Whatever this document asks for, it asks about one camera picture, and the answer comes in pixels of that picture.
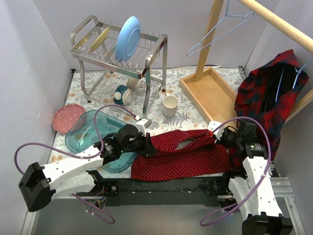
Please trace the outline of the clear blue glass tray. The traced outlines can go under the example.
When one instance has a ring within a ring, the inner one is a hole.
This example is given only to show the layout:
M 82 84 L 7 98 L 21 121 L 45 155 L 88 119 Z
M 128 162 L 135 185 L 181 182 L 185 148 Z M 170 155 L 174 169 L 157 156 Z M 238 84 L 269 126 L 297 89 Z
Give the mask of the clear blue glass tray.
M 98 112 L 95 119 L 95 112 L 95 110 L 90 110 L 81 115 L 79 120 L 66 134 L 65 144 L 70 151 L 80 153 L 100 141 L 94 128 L 94 120 L 96 120 L 101 137 L 105 137 L 110 133 L 116 133 L 126 125 L 125 122 L 103 112 Z M 111 173 L 119 173 L 129 168 L 136 157 L 136 153 L 123 153 L 118 160 L 110 162 L 101 168 Z

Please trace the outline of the cream yellow plate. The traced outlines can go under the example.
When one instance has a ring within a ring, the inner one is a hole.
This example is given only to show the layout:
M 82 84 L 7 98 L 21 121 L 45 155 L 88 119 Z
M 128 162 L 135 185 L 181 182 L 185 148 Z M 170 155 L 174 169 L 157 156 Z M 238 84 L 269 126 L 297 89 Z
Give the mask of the cream yellow plate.
M 89 48 L 89 52 L 93 53 L 95 52 L 100 46 L 101 44 L 105 41 L 105 39 L 107 38 L 108 34 L 109 34 L 110 28 L 107 27 L 103 30 L 103 32 L 101 32 L 101 34 L 96 38 L 96 40 L 93 42 L 93 44 L 91 45 L 91 47 Z

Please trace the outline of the light blue plate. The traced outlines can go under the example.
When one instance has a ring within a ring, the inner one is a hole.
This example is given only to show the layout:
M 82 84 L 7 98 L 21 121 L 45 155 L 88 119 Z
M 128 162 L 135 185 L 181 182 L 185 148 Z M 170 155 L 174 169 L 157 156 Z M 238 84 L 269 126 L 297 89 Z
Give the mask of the light blue plate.
M 134 54 L 141 35 L 141 24 L 137 17 L 131 16 L 124 23 L 115 47 L 116 61 L 122 63 Z

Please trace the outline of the patterned cup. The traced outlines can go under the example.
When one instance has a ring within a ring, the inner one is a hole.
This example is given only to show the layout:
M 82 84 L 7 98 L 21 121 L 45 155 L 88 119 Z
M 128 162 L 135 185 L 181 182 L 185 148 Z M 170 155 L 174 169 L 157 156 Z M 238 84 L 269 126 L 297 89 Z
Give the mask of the patterned cup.
M 142 82 L 141 79 L 130 77 L 127 80 L 127 87 L 129 87 L 131 90 L 137 90 L 140 87 L 141 82 Z

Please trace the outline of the red plaid skirt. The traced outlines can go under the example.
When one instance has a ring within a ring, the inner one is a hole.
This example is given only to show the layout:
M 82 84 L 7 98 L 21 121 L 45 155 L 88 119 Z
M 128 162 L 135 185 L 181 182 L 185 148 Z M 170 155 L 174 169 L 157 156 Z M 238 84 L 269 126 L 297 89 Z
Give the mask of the red plaid skirt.
M 275 93 L 284 64 L 300 68 L 293 49 L 279 53 L 267 64 L 252 70 L 238 88 L 234 110 L 239 117 L 250 117 L 258 121 L 265 130 L 257 130 L 257 141 L 270 143 L 271 159 L 275 158 L 281 140 L 281 129 L 286 122 L 300 91 L 309 80 L 301 74 L 300 84 L 278 98 Z

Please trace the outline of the white ceramic mug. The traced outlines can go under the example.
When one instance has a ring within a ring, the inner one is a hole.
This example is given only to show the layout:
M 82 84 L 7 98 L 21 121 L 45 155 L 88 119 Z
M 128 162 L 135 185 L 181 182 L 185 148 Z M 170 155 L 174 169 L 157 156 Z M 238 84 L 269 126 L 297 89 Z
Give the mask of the white ceramic mug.
M 177 112 L 179 100 L 175 96 L 166 93 L 162 102 L 164 115 L 172 118 Z

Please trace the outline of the floral tablecloth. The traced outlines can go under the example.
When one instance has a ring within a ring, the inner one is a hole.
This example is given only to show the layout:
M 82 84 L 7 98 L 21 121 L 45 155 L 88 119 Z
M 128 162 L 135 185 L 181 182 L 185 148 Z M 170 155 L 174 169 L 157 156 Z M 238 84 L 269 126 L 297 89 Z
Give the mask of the floral tablecloth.
M 213 67 L 220 75 L 225 75 L 231 78 L 231 82 L 238 83 L 239 85 L 244 80 L 244 73 L 242 68 L 218 68 Z M 148 132 L 153 135 L 158 135 L 163 132 L 179 130 L 193 130 L 205 129 L 208 123 L 203 119 L 198 110 L 194 107 L 185 92 L 179 87 L 181 78 L 189 76 L 195 72 L 195 68 L 175 68 L 167 69 L 166 75 L 166 92 L 157 91 L 156 86 L 153 86 L 153 91 L 157 93 L 156 98 L 148 110 L 148 118 L 152 120 L 151 125 L 148 127 Z M 105 71 L 86 71 L 85 72 L 85 86 L 89 91 L 100 80 L 97 88 L 92 93 L 94 100 L 88 103 L 83 94 L 80 84 L 80 72 L 76 71 L 71 80 L 70 88 L 66 97 L 65 104 L 78 104 L 85 108 L 86 111 L 97 110 L 105 104 L 113 103 L 113 93 L 118 85 L 125 85 L 128 77 L 118 73 L 108 73 Z M 174 117 L 166 117 L 163 113 L 163 99 L 169 93 L 179 100 L 179 106 Z M 134 113 L 141 115 L 142 111 L 142 98 L 145 95 L 145 79 L 142 80 L 140 88 L 132 91 L 131 103 L 127 108 Z M 122 109 L 115 107 L 107 107 L 101 110 L 112 117 L 123 120 L 126 123 L 134 124 L 135 120 L 130 114 L 124 112 Z M 65 145 L 65 134 L 57 134 L 54 147 L 61 149 L 65 152 L 70 150 Z M 54 163 L 65 159 L 67 156 L 56 151 L 52 151 L 48 163 Z M 131 166 L 126 170 L 119 173 L 108 172 L 101 167 L 96 168 L 104 178 L 130 178 Z

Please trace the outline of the steel dish rack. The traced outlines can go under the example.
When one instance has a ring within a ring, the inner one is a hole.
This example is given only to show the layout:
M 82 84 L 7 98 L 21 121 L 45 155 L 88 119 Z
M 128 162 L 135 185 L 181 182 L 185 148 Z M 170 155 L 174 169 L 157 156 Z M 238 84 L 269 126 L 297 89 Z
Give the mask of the steel dish rack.
M 83 94 L 92 100 L 92 93 L 85 86 L 85 66 L 90 63 L 104 68 L 105 73 L 118 73 L 138 80 L 144 78 L 146 82 L 145 96 L 142 101 L 141 115 L 148 116 L 148 110 L 153 104 L 157 93 L 153 91 L 166 90 L 168 36 L 154 35 L 148 32 L 140 34 L 138 46 L 129 60 L 120 60 L 115 56 L 116 42 L 122 27 L 111 22 L 98 20 L 94 15 L 86 17 L 71 33 L 70 50 L 80 65 L 80 84 Z M 162 78 L 152 76 L 151 68 L 156 58 L 162 55 Z

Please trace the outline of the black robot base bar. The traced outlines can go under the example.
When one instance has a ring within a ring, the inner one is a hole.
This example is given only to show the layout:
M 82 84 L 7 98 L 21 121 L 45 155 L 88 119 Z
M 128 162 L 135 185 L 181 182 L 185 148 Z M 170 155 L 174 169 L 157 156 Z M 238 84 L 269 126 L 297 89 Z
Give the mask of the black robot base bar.
M 87 199 L 106 197 L 106 206 L 132 205 L 204 205 L 219 206 L 235 203 L 228 188 L 228 178 L 208 176 L 162 182 L 147 182 L 127 178 L 105 179 L 95 192 L 79 192 Z

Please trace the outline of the wooden clothes rack frame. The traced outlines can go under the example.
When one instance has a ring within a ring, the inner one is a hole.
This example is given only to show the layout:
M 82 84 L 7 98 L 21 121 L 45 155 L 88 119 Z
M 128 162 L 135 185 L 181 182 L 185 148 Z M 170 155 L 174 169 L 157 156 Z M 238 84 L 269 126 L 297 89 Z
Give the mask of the wooden clothes rack frame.
M 313 40 L 311 37 L 257 1 L 242 0 L 240 3 L 251 10 L 250 13 L 252 15 L 258 15 L 308 52 L 313 51 Z M 236 116 L 233 107 L 239 84 L 231 82 L 230 77 L 220 75 L 215 68 L 205 67 L 211 44 L 215 42 L 213 38 L 215 28 L 222 21 L 220 13 L 223 4 L 224 1 L 222 0 L 215 0 L 212 4 L 205 36 L 199 43 L 201 48 L 195 73 L 179 81 L 180 88 L 185 92 L 204 120 L 210 124 L 215 124 L 216 121 L 224 122 Z

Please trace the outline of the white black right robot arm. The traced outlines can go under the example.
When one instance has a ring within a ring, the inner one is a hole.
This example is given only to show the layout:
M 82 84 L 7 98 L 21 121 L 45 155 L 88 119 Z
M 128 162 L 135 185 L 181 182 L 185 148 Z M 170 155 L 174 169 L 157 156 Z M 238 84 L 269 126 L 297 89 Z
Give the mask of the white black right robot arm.
M 289 235 L 292 221 L 285 218 L 275 199 L 267 148 L 257 142 L 260 125 L 251 119 L 239 121 L 237 130 L 215 122 L 211 127 L 216 143 L 234 149 L 239 155 L 241 170 L 227 173 L 221 182 L 222 191 L 233 194 L 243 217 L 244 235 Z

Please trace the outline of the red polka dot cloth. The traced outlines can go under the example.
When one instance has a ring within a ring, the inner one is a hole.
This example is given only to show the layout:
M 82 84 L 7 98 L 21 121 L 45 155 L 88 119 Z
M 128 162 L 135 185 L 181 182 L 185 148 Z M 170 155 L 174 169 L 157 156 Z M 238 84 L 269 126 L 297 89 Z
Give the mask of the red polka dot cloth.
M 131 179 L 160 182 L 232 168 L 226 148 L 215 143 L 207 129 L 174 130 L 151 137 L 157 154 L 138 155 L 131 166 Z

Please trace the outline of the pink polka dot plate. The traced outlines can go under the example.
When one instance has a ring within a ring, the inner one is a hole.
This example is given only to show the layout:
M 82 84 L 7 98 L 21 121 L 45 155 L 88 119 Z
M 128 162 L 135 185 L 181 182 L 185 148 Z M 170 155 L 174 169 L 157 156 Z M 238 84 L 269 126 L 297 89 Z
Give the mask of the pink polka dot plate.
M 56 132 L 66 134 L 85 113 L 85 108 L 78 104 L 67 104 L 60 108 L 52 118 L 52 127 Z

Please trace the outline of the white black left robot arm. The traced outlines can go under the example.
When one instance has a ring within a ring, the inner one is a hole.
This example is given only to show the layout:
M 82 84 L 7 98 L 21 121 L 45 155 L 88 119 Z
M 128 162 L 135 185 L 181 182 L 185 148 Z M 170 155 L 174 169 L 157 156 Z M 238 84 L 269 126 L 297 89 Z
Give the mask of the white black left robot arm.
M 28 211 L 39 211 L 53 199 L 76 192 L 100 195 L 105 182 L 94 168 L 129 152 L 152 156 L 158 151 L 153 147 L 149 133 L 143 134 L 134 125 L 126 124 L 117 133 L 106 135 L 77 155 L 53 164 L 31 164 L 19 182 Z

